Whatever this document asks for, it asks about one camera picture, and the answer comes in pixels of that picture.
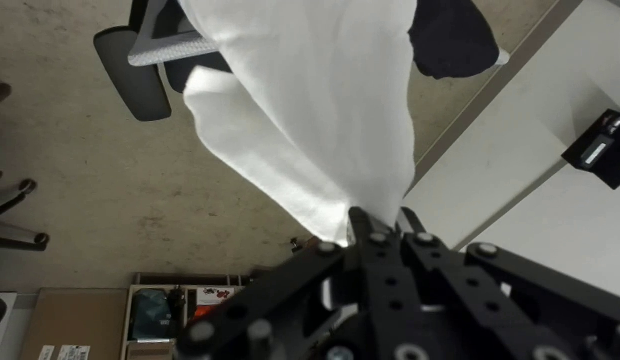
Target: office chair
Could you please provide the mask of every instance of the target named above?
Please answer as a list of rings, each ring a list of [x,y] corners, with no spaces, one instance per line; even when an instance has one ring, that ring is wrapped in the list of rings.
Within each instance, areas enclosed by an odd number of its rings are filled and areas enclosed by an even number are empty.
[[[9,86],[0,83],[0,103],[8,97],[9,97]],[[12,195],[2,197],[3,201],[0,201],[0,217],[8,213],[9,208],[14,208],[15,204],[19,204],[21,201],[26,201],[26,197],[33,191],[36,191],[33,180],[30,178],[21,180],[19,187]],[[0,236],[0,248],[42,252],[46,250],[50,243],[50,236],[44,232],[40,234],[28,232],[28,231],[18,231],[18,232],[26,232],[26,236]]]
[[[6,201],[0,203],[0,217],[26,201],[30,193],[36,191],[36,183],[26,178],[18,185],[12,195],[8,195]],[[33,252],[44,252],[48,248],[50,236],[44,232],[30,232],[14,227],[2,227],[0,228],[9,228],[9,232],[19,232],[21,236],[0,236],[0,248],[12,248],[12,250],[33,250]]]
[[[193,67],[229,72],[215,47],[192,28],[178,0],[133,0],[127,26],[98,32],[94,49],[139,122],[172,115],[157,67],[164,67],[168,84],[178,94]]]

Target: hole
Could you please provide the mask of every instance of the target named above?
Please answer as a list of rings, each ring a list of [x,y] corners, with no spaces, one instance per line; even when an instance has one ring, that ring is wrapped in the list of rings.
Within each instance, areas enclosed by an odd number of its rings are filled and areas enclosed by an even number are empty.
[[[485,309],[488,309],[489,313],[497,313],[497,311],[499,311],[499,306],[497,306],[495,303],[485,303]]]
[[[241,321],[245,319],[248,311],[244,306],[231,306],[225,316],[231,321]]]
[[[532,353],[533,360],[567,360],[567,356],[554,347],[537,347]]]
[[[395,360],[426,360],[430,356],[419,347],[415,347],[415,345],[400,345],[393,350],[393,358]]]
[[[400,300],[391,300],[391,303],[390,303],[390,309],[398,313],[398,311],[402,311],[402,309],[403,309],[403,303],[400,303]]]

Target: black object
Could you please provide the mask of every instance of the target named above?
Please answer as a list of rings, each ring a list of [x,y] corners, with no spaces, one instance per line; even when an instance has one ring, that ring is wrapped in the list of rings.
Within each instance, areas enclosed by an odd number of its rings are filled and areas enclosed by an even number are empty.
[[[186,292],[182,288],[172,288],[168,294],[170,306],[170,339],[175,339],[184,330],[184,311],[186,311]]]
[[[166,341],[172,339],[172,311],[168,292],[161,288],[143,288],[131,297],[129,341]]]
[[[14,195],[0,204],[0,217],[8,213],[9,208],[18,206],[21,201],[28,198],[30,193],[36,191],[36,183],[26,178],[19,183],[19,187],[14,191]],[[30,232],[30,231],[18,231],[23,236],[0,236],[0,248],[12,248],[12,250],[33,250],[44,252],[48,248],[50,236],[44,232]]]
[[[187,291],[187,319],[193,319],[195,313],[195,291]]]
[[[170,118],[170,103],[157,76],[157,67],[129,67],[127,53],[136,43],[129,28],[109,28],[94,37],[94,49],[118,94],[136,120]]]
[[[611,191],[620,187],[620,113],[605,110],[565,153],[574,168],[595,175]]]
[[[468,79],[497,60],[494,35],[471,0],[419,0],[409,31],[417,71],[433,79]]]
[[[618,297],[492,245],[449,252],[409,210],[349,223],[352,248],[305,246],[190,322],[180,358],[620,360]]]

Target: box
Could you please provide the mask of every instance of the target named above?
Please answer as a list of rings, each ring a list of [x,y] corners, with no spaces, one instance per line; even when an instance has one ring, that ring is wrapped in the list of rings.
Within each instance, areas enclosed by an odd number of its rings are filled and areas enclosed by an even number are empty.
[[[174,353],[174,339],[149,339],[149,341],[133,341],[131,336],[131,309],[133,297],[141,291],[182,291],[186,292],[186,305],[182,313],[182,324],[187,324],[192,319],[205,316],[208,311],[218,306],[220,303],[231,299],[239,292],[241,287],[220,287],[220,284],[131,284],[126,300],[126,324],[120,360],[164,360]]]
[[[126,291],[42,291],[19,358],[120,358],[126,297]]]

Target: screw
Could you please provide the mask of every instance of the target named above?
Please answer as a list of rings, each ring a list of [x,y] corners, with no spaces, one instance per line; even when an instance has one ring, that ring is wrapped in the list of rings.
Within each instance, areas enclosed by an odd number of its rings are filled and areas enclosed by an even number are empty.
[[[371,243],[377,243],[377,245],[383,245],[383,243],[387,240],[387,236],[381,234],[381,232],[371,232],[371,234],[369,234],[369,240],[371,240]]]
[[[321,243],[321,245],[317,245],[317,250],[323,254],[332,254],[335,250],[335,246],[330,243]]]
[[[325,360],[353,360],[353,354],[345,347],[334,347],[327,350]]]
[[[478,252],[479,252],[481,257],[495,257],[495,254],[497,254],[497,248],[495,248],[494,245],[484,243],[484,245],[478,246]]]
[[[433,243],[433,234],[430,234],[430,232],[419,232],[419,234],[415,234],[415,239],[419,243],[424,243],[424,245],[432,245]]]
[[[393,350],[393,360],[428,360],[428,353],[415,345],[400,345]]]
[[[533,360],[569,360],[561,350],[554,347],[535,347],[532,353]]]
[[[197,322],[190,328],[192,343],[208,343],[213,336],[213,326],[210,322]]]

